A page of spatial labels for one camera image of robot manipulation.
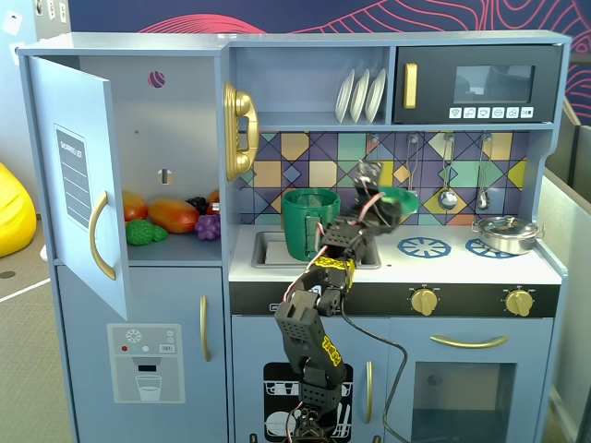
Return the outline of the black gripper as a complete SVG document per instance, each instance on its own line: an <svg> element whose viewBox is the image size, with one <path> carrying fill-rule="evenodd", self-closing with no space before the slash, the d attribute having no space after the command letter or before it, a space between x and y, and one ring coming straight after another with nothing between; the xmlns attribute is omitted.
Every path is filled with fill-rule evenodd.
<svg viewBox="0 0 591 443"><path fill-rule="evenodd" d="M344 235L354 237L361 231L368 235L381 235L386 233L386 225L390 229L396 229L402 219L402 204L395 198L382 198L374 203L359 221L363 206L355 206L344 211Z"/></svg>

